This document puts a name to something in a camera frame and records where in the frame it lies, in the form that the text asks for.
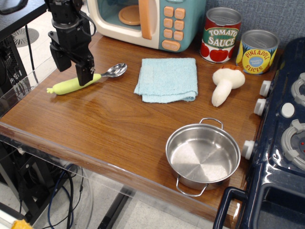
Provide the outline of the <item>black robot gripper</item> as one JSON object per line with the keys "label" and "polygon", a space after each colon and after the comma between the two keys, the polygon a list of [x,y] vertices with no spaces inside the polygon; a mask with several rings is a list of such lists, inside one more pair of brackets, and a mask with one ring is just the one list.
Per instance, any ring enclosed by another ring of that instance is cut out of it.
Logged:
{"label": "black robot gripper", "polygon": [[84,86],[93,80],[94,58],[89,51],[89,43],[92,40],[90,23],[88,20],[80,20],[77,25],[57,24],[55,31],[48,33],[51,38],[50,51],[54,62],[60,72],[76,63],[76,73],[80,86]]}

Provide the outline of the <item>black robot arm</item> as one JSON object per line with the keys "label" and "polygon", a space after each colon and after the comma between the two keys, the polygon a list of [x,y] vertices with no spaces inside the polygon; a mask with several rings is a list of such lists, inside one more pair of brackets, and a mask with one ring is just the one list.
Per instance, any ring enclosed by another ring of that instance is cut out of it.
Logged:
{"label": "black robot arm", "polygon": [[63,72],[75,63],[79,85],[84,86],[93,80],[94,57],[89,50],[92,41],[91,18],[81,11],[81,0],[47,0],[52,14],[50,50],[59,71]]}

